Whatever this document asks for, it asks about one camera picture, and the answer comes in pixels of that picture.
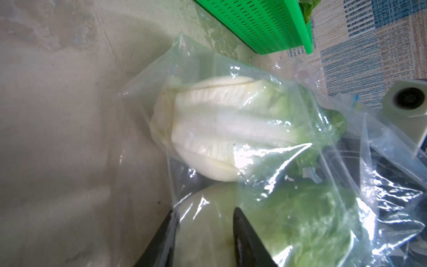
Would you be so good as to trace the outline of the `clear blue-zip bag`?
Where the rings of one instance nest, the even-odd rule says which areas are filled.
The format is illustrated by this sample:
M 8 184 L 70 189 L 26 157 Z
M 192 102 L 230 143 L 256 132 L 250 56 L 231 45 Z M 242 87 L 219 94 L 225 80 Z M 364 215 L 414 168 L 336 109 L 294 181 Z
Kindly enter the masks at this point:
M 166 164 L 172 205 L 138 267 L 414 267 L 427 157 L 351 96 L 187 36 L 120 94 L 125 162 Z

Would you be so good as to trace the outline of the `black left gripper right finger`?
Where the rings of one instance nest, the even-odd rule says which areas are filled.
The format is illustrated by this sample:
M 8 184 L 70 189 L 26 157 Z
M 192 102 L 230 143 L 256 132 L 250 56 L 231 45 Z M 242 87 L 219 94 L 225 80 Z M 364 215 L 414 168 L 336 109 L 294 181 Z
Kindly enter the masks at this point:
M 232 227 L 238 267 L 277 267 L 248 218 L 238 207 L 234 209 Z

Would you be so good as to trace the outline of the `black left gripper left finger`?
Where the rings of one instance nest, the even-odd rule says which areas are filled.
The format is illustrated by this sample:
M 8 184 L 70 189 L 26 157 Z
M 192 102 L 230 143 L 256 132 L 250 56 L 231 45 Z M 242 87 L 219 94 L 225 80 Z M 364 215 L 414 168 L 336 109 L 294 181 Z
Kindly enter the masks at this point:
M 180 218 L 171 210 L 134 267 L 172 267 Z

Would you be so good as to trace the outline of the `polka dot zip-top bag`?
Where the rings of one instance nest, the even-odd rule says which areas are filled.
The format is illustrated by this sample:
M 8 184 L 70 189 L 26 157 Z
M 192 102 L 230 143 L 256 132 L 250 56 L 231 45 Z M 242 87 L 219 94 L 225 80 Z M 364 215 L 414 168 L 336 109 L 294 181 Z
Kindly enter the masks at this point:
M 279 59 L 271 68 L 272 73 L 288 80 L 295 81 L 307 88 L 320 89 L 319 68 L 294 57 Z

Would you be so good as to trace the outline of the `chinese cabbage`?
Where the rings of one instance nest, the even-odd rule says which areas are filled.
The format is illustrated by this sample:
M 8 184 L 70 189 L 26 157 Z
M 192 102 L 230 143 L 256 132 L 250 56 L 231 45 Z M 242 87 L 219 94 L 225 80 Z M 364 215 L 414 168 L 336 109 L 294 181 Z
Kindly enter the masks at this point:
M 321 0 L 298 0 L 301 13 L 306 24 L 310 21 L 310 16 L 314 8 L 321 2 Z

